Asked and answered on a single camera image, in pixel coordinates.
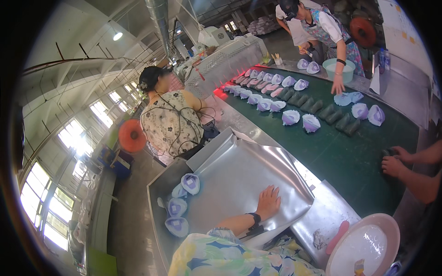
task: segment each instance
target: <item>orange fan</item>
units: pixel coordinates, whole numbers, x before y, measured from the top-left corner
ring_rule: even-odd
[[[373,25],[362,17],[356,17],[351,20],[350,32],[351,36],[364,48],[369,48],[376,42],[376,32]]]
[[[130,119],[124,122],[118,131],[120,146],[125,151],[134,153],[143,149],[146,145],[146,137],[140,126],[140,121]]]

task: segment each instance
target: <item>floral apron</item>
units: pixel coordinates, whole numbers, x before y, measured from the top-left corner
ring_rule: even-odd
[[[304,28],[304,30],[314,38],[318,39],[322,43],[324,43],[328,47],[327,51],[327,59],[337,57],[337,51],[336,43],[332,41],[330,38],[330,35],[322,28],[321,23],[319,22],[319,12],[323,11],[329,15],[331,15],[336,22],[339,25],[339,28],[342,32],[342,37],[344,38],[344,41],[347,41],[351,38],[351,36],[348,34],[348,32],[344,29],[344,26],[339,22],[338,19],[336,19],[330,11],[326,7],[322,7],[320,10],[310,9],[310,14],[312,15],[313,23],[316,24],[316,28],[310,28],[310,25],[307,24],[305,20],[301,20],[301,25]],[[359,76],[365,77],[364,69],[362,68],[362,61],[361,61],[361,54],[359,53],[358,46],[356,43],[350,42],[347,44],[347,59],[351,60],[355,65],[356,69],[354,70],[354,73]]]

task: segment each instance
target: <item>water bottle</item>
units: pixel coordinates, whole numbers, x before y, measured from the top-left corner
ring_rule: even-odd
[[[384,48],[379,51],[379,73],[383,74],[385,71],[385,56]]]
[[[385,51],[384,51],[384,66],[385,66],[385,69],[387,70],[387,71],[389,71],[390,70],[390,53],[388,52],[388,49],[385,49]]]

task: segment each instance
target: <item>worker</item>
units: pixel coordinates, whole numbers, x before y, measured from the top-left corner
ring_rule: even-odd
[[[314,9],[320,9],[321,5],[311,1],[311,0],[301,0],[302,3],[309,8]],[[314,37],[306,33],[304,29],[301,26],[301,21],[296,19],[295,17],[288,18],[287,14],[281,9],[281,6],[278,4],[275,8],[276,13],[276,21],[278,24],[283,27],[292,37],[293,39],[293,45],[298,47],[302,43],[308,41],[308,40],[315,40]],[[316,62],[322,63],[324,61],[324,53],[322,51],[321,44],[319,43],[318,46],[316,46],[317,52],[318,52],[318,60]],[[308,55],[303,55],[302,58],[312,61],[312,59]]]
[[[281,9],[288,15],[296,15],[303,29],[317,40],[308,40],[301,44],[299,53],[306,54],[307,50],[322,42],[328,47],[327,59],[337,58],[335,75],[331,93],[341,94],[345,91],[342,72],[348,59],[356,65],[354,74],[364,75],[361,55],[358,46],[345,30],[341,22],[332,16],[328,8],[309,9],[299,0],[281,0]]]
[[[144,68],[138,86],[149,97],[140,116],[141,129],[152,152],[165,165],[175,157],[189,159],[213,138],[214,125],[203,126],[199,120],[206,102],[186,90],[168,92],[168,70]]]
[[[184,275],[294,275],[324,276],[304,250],[283,236],[270,250],[248,248],[238,236],[274,216],[281,204],[279,188],[267,187],[259,195],[254,213],[221,221],[207,234],[190,234],[175,251],[169,276]]]
[[[402,147],[393,147],[397,151],[395,156],[386,156],[382,161],[384,174],[398,178],[415,195],[417,199],[425,204],[436,199],[441,182],[442,170],[435,177],[415,173],[408,169],[404,163],[441,164],[442,163],[442,140],[437,141],[428,149],[410,154]]]

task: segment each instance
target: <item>floral shirt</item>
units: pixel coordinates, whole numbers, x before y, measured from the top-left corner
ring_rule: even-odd
[[[200,143],[204,130],[181,91],[161,94],[140,116],[141,129],[165,155],[176,157]]]
[[[268,250],[244,246],[227,228],[190,234],[173,255],[169,276],[324,276],[303,249],[283,236]]]

